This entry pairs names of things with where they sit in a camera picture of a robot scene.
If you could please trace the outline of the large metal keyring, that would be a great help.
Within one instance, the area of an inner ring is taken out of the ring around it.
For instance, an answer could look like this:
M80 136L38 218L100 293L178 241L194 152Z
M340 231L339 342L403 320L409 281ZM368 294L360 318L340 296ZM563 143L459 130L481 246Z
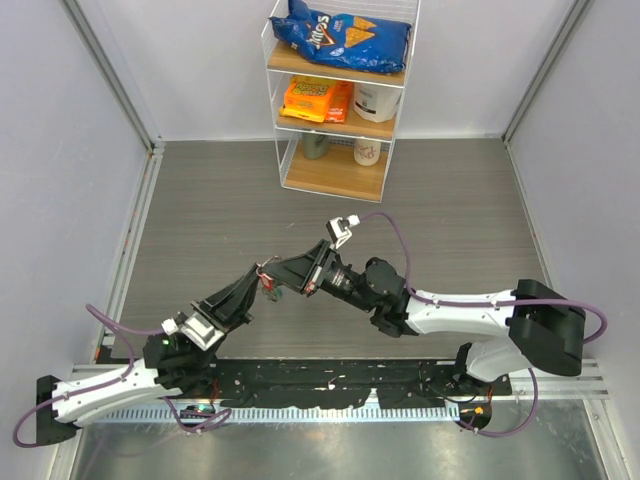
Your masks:
M267 259L263 263L257 264L256 275L260 279L262 293L271 301L279 302L282 299L283 293L279 284L267 273L263 271L264 267L276 260L280 260L280 257L275 255Z

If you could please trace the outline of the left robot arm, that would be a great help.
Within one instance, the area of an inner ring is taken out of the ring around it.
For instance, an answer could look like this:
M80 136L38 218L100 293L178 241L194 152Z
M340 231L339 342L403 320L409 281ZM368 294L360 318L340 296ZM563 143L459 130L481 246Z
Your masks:
M142 356L123 367L68 382L39 378L35 445L62 443L96 419L144 400L207 395L217 350L229 333L251 321L259 270L253 265L239 280L194 302L191 314L163 321L147 337Z

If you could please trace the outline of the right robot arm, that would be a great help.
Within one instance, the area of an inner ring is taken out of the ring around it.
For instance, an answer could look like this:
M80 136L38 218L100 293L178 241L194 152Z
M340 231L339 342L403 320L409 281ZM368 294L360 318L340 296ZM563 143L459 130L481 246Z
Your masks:
M564 377L582 372L583 308L566 305L535 280L488 294L410 290L387 261L372 257L356 272L326 240L304 254L271 260L259 273L301 295L324 291L367 312L371 324L392 338L444 332L478 336L459 348L452 370L455 387L466 394L522 369Z

